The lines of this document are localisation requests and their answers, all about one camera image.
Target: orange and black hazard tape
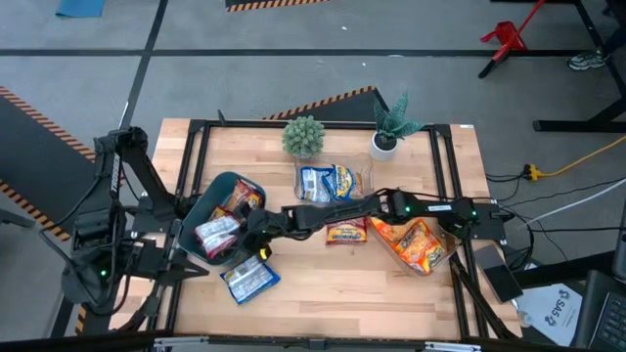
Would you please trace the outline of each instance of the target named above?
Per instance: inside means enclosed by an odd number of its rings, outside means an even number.
[[[273,9],[277,7],[285,7],[285,6],[294,6],[294,5],[306,5],[306,4],[316,4],[322,2],[329,2],[331,0],[269,0],[269,1],[257,1],[250,2],[247,4],[236,4],[231,5],[226,8],[227,12],[240,12],[246,10],[257,10],[257,9]]]
[[[9,91],[7,88],[0,86],[0,97],[8,100],[14,106],[20,108],[25,114],[30,116],[30,118],[39,122],[50,133],[57,136],[57,138],[62,140],[68,146],[72,147],[75,151],[85,156],[88,160],[91,160],[92,162],[95,160],[96,153],[93,150],[91,150],[91,148],[78,142],[78,140],[73,138],[65,129],[59,127],[48,117],[44,116],[42,113],[37,111],[31,105],[29,105],[27,102],[20,99],[20,97],[11,93],[11,91]]]
[[[77,335],[82,334],[85,330],[85,317],[87,316],[87,309],[85,309],[85,305],[81,304],[80,309],[78,310],[78,320],[76,320],[76,328],[74,332]]]
[[[5,194],[8,198],[14,201],[17,205],[19,205],[20,208],[24,209],[30,216],[35,219],[35,221],[41,224],[41,226],[43,226],[44,228],[55,224],[52,220],[48,219],[46,215],[42,214],[41,211],[35,209],[32,204],[30,204],[26,199],[24,199],[19,193],[17,193],[6,182],[2,180],[0,180],[0,192]],[[69,234],[66,233],[59,226],[55,226],[49,231],[61,241],[69,239]]]
[[[283,112],[274,113],[271,116],[263,117],[263,119],[269,119],[269,120],[289,119],[290,117],[297,116],[299,113],[305,112],[307,110],[315,109],[315,108],[318,108],[318,107],[321,107],[330,103],[338,102],[338,101],[350,98],[352,96],[359,95],[361,93],[370,92],[370,91],[376,91],[376,87],[367,86],[365,88],[356,89],[351,92],[347,92],[347,93],[339,94],[334,97],[323,99],[319,102],[307,104],[305,106],[301,106],[301,107],[294,108],[291,110],[285,110]]]

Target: red stand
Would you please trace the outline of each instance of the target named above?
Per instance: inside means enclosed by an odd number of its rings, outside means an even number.
[[[505,57],[506,59],[506,55],[509,53],[510,50],[526,50],[527,49],[526,44],[524,44],[524,41],[521,40],[521,36],[520,36],[521,32],[524,30],[524,28],[526,27],[530,19],[532,19],[532,17],[535,16],[539,8],[545,2],[546,0],[537,1],[535,6],[532,8],[532,11],[528,15],[528,17],[526,17],[526,20],[524,20],[524,22],[521,24],[519,29],[515,29],[515,25],[510,21],[499,22],[498,24],[496,24],[496,29],[494,31],[480,38],[481,42],[486,43],[487,41],[491,40],[491,38],[493,38],[494,36],[497,36],[498,39],[500,40],[500,43],[502,43],[502,47],[493,56],[493,58],[491,58],[491,61],[478,75],[478,78],[486,77],[487,74],[489,74],[489,72],[491,71],[491,69],[496,65],[496,63],[498,63],[503,57]]]

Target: gray floor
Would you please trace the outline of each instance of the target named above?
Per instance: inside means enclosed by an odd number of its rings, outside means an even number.
[[[109,0],[99,19],[59,19],[58,0],[6,1],[0,11],[0,48],[141,49],[157,0]],[[530,6],[488,0],[333,0],[330,3],[229,14],[222,0],[170,1],[158,49],[487,49],[478,38],[495,22],[519,23]],[[599,32],[615,29],[600,15],[602,2],[585,5]],[[549,5],[523,34],[533,49],[593,48],[575,9]],[[626,74],[626,55],[616,62]],[[81,141],[114,129],[123,113],[138,58],[0,57],[6,86]],[[260,118],[368,85],[392,102],[410,92],[408,114],[424,122],[474,124],[488,172],[517,172],[527,162],[550,171],[618,138],[612,134],[538,134],[537,118],[584,119],[618,96],[607,70],[574,73],[564,58],[512,58],[486,80],[476,79],[486,59],[372,57],[153,58],[133,124],[143,127],[154,150],[166,117]],[[514,200],[535,198],[626,173],[626,144],[570,172],[539,183],[523,182]],[[513,185],[492,184],[506,197]],[[522,205],[538,215],[594,191]],[[624,188],[543,222],[546,228],[615,226]],[[0,197],[0,206],[17,209]],[[517,223],[508,225],[513,247],[527,243]],[[552,234],[566,256],[610,250],[614,233]],[[539,235],[534,258],[563,258]],[[59,297],[61,261],[30,231],[0,226],[0,340],[48,333]],[[261,350],[249,347],[250,350]]]

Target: chip bag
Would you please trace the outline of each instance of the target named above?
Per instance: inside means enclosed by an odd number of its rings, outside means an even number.
[[[212,221],[215,219],[219,219],[222,216],[226,216],[226,215],[230,215],[231,212],[227,211],[226,209],[224,209],[223,207],[217,205],[217,207],[215,208],[215,210],[213,210],[213,212],[211,213],[211,216],[209,216],[208,221]]]
[[[228,198],[228,200],[223,204],[222,208],[226,211],[233,212],[235,211],[237,206],[241,205],[245,201],[247,201],[250,208],[255,209],[261,203],[261,195],[258,194],[254,190],[254,188],[249,186],[244,181],[237,180],[235,190]]]
[[[432,269],[446,256],[445,246],[422,219],[409,230],[398,246],[401,250],[400,259],[422,275],[430,275]]]
[[[354,173],[345,166],[333,165],[333,177],[327,186],[336,200],[351,200],[364,196],[361,174]]]
[[[411,227],[418,222],[418,218],[412,219],[404,225],[389,225],[376,217],[370,217],[370,223],[376,231],[392,246],[398,244],[404,238]]]
[[[266,263],[259,261],[256,255],[226,273],[220,274],[220,277],[226,282],[237,304],[251,300],[281,280],[281,277]]]
[[[302,167],[300,169],[300,199],[328,202],[333,200],[329,190],[332,168]]]
[[[364,243],[368,240],[365,218],[339,221],[327,226],[326,244]]]
[[[211,220],[195,228],[196,236],[209,259],[237,241],[232,235],[239,229],[239,222],[230,215]]]

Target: yellow cable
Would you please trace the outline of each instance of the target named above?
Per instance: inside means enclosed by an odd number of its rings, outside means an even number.
[[[589,155],[587,155],[587,156],[583,156],[583,157],[579,158],[578,160],[576,160],[576,161],[574,161],[574,162],[570,163],[569,165],[565,166],[564,168],[562,168],[562,169],[561,169],[561,170],[559,170],[559,171],[555,171],[555,172],[551,172],[551,173],[543,173],[543,172],[541,172],[541,171],[537,170],[537,176],[539,176],[539,177],[552,177],[552,176],[557,176],[557,175],[560,175],[561,173],[563,173],[563,172],[565,172],[565,171],[569,170],[570,168],[572,168],[572,167],[574,167],[574,166],[578,165],[579,163],[581,163],[581,162],[583,162],[583,161],[587,160],[588,158],[590,158],[590,157],[592,157],[592,156],[594,156],[594,155],[600,154],[600,153],[602,153],[602,152],[604,152],[604,151],[606,151],[606,150],[608,150],[608,149],[611,149],[611,148],[613,148],[613,147],[617,146],[618,144],[620,144],[620,143],[622,143],[622,142],[624,142],[624,141],[626,141],[626,136],[624,136],[624,137],[622,137],[622,138],[618,139],[617,141],[615,141],[615,142],[613,142],[613,143],[609,144],[609,145],[608,145],[608,146],[606,146],[606,147],[602,147],[602,148],[598,149],[597,151],[595,151],[595,152],[593,152],[593,153],[591,153],[591,154],[589,154]]]

